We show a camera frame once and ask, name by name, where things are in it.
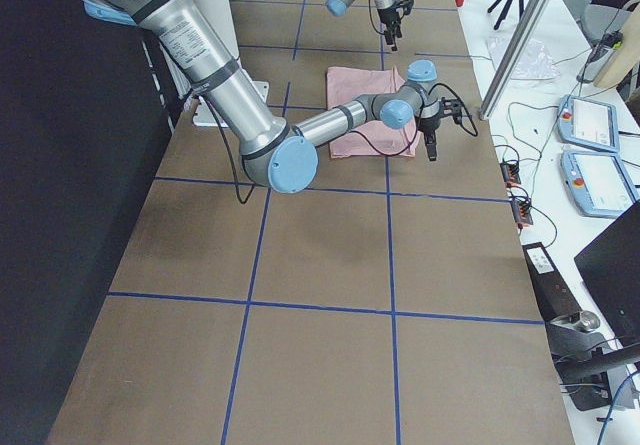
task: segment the blue joint cap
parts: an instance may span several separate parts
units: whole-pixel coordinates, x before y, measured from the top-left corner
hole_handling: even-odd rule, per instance
[[[380,120],[389,128],[399,130],[413,118],[413,108],[404,100],[389,100],[380,110]]]
[[[311,183],[318,169],[316,147],[301,136],[285,139],[269,160],[269,183],[280,193],[297,193]]]
[[[84,2],[84,11],[90,17],[97,18],[98,20],[104,20],[105,22],[119,23],[120,25],[136,26],[136,22],[133,21],[133,18],[125,12],[114,10],[113,8],[92,2],[91,0],[82,1]]]
[[[347,11],[347,5],[342,0],[327,0],[326,5],[334,17],[341,17]]]
[[[407,79],[414,82],[431,82],[437,78],[436,66],[431,60],[416,60],[407,69]]]

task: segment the folded cloth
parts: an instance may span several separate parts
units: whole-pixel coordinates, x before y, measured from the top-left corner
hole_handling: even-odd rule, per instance
[[[327,108],[344,105],[362,94],[396,92],[404,80],[394,67],[393,70],[370,71],[355,68],[330,67],[327,70]],[[379,120],[367,122],[358,127],[360,133],[385,154],[398,153],[413,143],[400,154],[404,157],[415,157],[418,146],[416,124],[412,119],[404,128],[394,130]],[[343,158],[357,155],[379,155],[364,138],[356,133],[333,140],[329,144],[332,158]]]

